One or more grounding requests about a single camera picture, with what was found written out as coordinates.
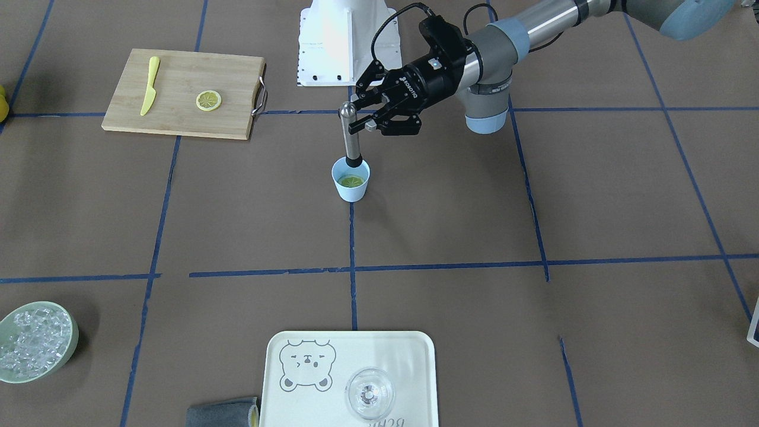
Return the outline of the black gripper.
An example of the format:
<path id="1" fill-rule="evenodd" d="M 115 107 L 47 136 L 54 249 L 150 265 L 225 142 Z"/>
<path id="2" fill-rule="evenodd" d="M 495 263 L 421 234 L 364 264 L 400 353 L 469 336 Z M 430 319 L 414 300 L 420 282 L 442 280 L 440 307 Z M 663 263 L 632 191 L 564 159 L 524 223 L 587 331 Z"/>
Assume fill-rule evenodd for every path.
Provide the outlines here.
<path id="1" fill-rule="evenodd" d="M 442 17 L 424 19 L 419 30 L 429 45 L 428 54 L 388 72 L 379 59 L 371 60 L 357 80 L 350 101 L 355 112 L 381 107 L 361 119 L 351 119 L 350 135 L 361 130 L 379 130 L 388 137 L 417 135 L 421 129 L 418 113 L 459 90 L 467 64 L 475 57 L 474 45 Z"/>

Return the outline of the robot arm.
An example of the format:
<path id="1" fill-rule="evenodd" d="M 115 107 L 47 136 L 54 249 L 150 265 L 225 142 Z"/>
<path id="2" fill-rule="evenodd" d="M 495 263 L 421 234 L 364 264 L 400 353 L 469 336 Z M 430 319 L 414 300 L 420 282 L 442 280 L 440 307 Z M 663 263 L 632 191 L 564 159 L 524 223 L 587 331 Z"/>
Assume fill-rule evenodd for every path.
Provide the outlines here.
<path id="1" fill-rule="evenodd" d="M 340 109 L 343 132 L 347 137 L 361 130 L 417 135 L 421 111 L 457 97 L 472 132 L 494 133 L 508 115 L 514 66 L 588 17 L 623 12 L 673 40 L 691 40 L 710 30 L 732 6 L 732 1 L 541 1 L 464 34 L 415 2 L 410 7 L 426 15 L 419 31 L 428 54 L 396 69 L 373 56 L 352 99 Z"/>

